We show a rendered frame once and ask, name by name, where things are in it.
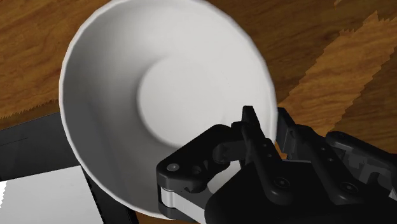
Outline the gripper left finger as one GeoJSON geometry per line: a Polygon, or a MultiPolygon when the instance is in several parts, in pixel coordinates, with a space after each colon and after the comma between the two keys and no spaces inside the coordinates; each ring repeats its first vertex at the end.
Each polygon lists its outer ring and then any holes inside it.
{"type": "Polygon", "coordinates": [[[213,125],[156,166],[158,208],[174,220],[240,222],[294,201],[283,161],[252,106],[213,125]]]}

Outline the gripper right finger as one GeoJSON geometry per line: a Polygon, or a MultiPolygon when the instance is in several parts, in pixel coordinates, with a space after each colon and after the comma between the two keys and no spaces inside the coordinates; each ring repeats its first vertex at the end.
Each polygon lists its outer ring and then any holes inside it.
{"type": "Polygon", "coordinates": [[[311,162],[334,204],[397,203],[397,154],[341,131],[320,136],[278,109],[277,143],[291,160],[311,162]]]}

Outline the white bowl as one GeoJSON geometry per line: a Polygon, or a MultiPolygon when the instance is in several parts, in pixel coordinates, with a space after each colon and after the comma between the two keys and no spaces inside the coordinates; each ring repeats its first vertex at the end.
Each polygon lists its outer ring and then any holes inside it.
{"type": "Polygon", "coordinates": [[[206,0],[111,0],[64,57],[59,107],[88,175],[119,203],[160,218],[155,168],[252,105],[275,139],[277,101],[249,35],[206,0]]]}

